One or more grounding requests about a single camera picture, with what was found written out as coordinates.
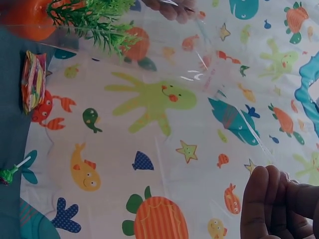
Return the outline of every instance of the blue wavy border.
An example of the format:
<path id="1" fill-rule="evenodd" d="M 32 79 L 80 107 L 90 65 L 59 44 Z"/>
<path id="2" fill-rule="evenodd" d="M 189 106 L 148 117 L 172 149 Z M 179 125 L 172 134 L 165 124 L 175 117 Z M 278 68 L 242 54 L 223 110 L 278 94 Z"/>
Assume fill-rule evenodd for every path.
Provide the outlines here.
<path id="1" fill-rule="evenodd" d="M 315 132 L 319 137 L 319 107 L 308 93 L 309 87 L 319 78 L 319 52 L 299 69 L 299 74 L 301 75 L 301 86 L 295 91 L 295 98 L 301 102 L 305 114 L 313 122 Z"/>

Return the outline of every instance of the red crab print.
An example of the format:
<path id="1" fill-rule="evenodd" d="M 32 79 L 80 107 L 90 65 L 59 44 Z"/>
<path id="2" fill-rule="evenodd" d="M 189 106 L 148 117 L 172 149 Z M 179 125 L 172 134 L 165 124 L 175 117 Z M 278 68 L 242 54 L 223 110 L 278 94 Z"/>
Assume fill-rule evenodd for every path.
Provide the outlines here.
<path id="1" fill-rule="evenodd" d="M 58 130 L 63 129 L 65 125 L 60 124 L 64 121 L 64 118 L 55 118 L 52 119 L 46 124 L 44 121 L 49 117 L 52 108 L 53 108 L 53 99 L 58 99 L 61 102 L 62 108 L 66 111 L 71 113 L 70 105 L 75 106 L 76 103 L 67 97 L 60 97 L 60 96 L 52 96 L 50 92 L 47 90 L 44 93 L 44 101 L 43 104 L 39 105 L 37 108 L 34 109 L 32 115 L 32 122 L 37 122 L 42 127 L 46 127 L 50 130 Z"/>

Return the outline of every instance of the green octopus print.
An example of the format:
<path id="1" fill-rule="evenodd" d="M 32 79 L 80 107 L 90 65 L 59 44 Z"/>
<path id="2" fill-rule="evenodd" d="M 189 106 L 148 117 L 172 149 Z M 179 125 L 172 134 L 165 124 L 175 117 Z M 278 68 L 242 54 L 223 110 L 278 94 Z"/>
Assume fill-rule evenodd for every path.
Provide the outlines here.
<path id="1" fill-rule="evenodd" d="M 188 89 L 181 88 L 168 81 L 147 84 L 125 73 L 112 72 L 132 84 L 108 85 L 104 89 L 112 92 L 137 92 L 134 97 L 113 110 L 113 115 L 121 116 L 139 107 L 145 107 L 145 113 L 135 121 L 129 132 L 136 133 L 153 121 L 157 121 L 163 134 L 169 136 L 171 128 L 166 115 L 166 109 L 189 110 L 197 103 L 196 95 Z"/>
<path id="2" fill-rule="evenodd" d="M 278 46 L 274 39 L 268 39 L 267 45 L 270 47 L 272 54 L 261 53 L 260 58 L 264 60 L 271 60 L 273 63 L 266 68 L 266 72 L 259 75 L 259 78 L 270 76 L 272 81 L 282 77 L 283 74 L 290 74 L 293 70 L 294 63 L 298 60 L 298 53 L 296 51 L 279 52 Z"/>
<path id="3" fill-rule="evenodd" d="M 298 154 L 293 154 L 293 158 L 304 167 L 304 170 L 296 173 L 296 177 L 301 178 L 306 174 L 309 174 L 308 183 L 319 186 L 319 152 L 313 152 L 310 161 L 305 160 Z"/>

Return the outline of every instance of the orange turtle print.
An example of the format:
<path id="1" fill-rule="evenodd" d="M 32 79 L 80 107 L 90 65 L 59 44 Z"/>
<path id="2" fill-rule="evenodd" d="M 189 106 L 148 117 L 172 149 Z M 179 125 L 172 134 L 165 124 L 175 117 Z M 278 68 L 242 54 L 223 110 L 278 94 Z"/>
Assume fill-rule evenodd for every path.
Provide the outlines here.
<path id="1" fill-rule="evenodd" d="M 286 20 L 284 21 L 285 26 L 288 27 L 286 33 L 293 33 L 293 36 L 289 42 L 292 44 L 298 44 L 302 39 L 300 34 L 301 26 L 303 25 L 304 21 L 309 18 L 309 15 L 306 9 L 303 8 L 301 2 L 295 2 L 292 9 L 290 7 L 286 7 L 284 12 L 287 13 Z"/>
<path id="2" fill-rule="evenodd" d="M 152 197 L 150 187 L 144 192 L 145 200 L 133 194 L 126 209 L 136 214 L 135 221 L 125 220 L 122 230 L 136 239 L 188 239 L 184 215 L 177 204 L 165 197 Z"/>
<path id="3" fill-rule="evenodd" d="M 304 145 L 305 141 L 302 138 L 302 136 L 299 133 L 294 131 L 294 122 L 290 118 L 290 116 L 286 114 L 280 108 L 274 107 L 272 103 L 270 103 L 270 106 L 268 106 L 268 108 L 272 112 L 274 112 L 273 117 L 279 121 L 279 124 L 280 124 L 279 131 L 285 132 L 290 138 L 292 137 L 291 136 L 292 134 L 301 145 Z"/>
<path id="4" fill-rule="evenodd" d="M 148 71 L 157 71 L 155 63 L 146 54 L 150 48 L 150 37 L 148 33 L 137 26 L 127 30 L 126 33 L 129 35 L 135 35 L 140 40 L 134 45 L 130 46 L 129 49 L 122 48 L 122 53 L 125 56 L 124 61 L 131 63 L 136 61 L 140 67 Z"/>

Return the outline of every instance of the lollipop stick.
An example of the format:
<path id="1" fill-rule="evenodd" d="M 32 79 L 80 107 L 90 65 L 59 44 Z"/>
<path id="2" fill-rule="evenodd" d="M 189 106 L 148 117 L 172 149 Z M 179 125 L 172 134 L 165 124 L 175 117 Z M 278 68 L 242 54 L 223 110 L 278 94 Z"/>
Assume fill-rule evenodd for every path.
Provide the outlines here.
<path id="1" fill-rule="evenodd" d="M 22 165 L 24 165 L 25 163 L 27 163 L 29 160 L 31 159 L 31 156 L 29 156 L 28 158 L 26 158 L 24 161 L 22 161 L 20 164 L 18 164 L 16 167 L 19 168 Z"/>

